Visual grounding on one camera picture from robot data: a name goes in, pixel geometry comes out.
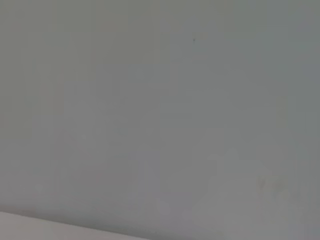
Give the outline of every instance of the wall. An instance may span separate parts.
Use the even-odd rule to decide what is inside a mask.
[[[152,240],[315,240],[315,0],[1,0],[0,210]]]

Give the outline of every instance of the white ceiling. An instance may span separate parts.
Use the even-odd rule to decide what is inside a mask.
[[[0,211],[316,239],[319,3],[1,0]]]

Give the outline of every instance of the ceiling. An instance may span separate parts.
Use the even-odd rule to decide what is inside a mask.
[[[1,0],[0,211],[151,240],[316,239],[315,0]]]

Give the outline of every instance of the gray wall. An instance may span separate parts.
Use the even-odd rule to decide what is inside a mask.
[[[319,239],[319,26],[317,0],[1,0],[0,210]]]

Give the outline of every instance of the white surface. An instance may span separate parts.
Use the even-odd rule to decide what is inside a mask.
[[[319,28],[319,0],[0,0],[0,211],[320,239]]]
[[[1,240],[143,240],[132,236],[0,212]]]

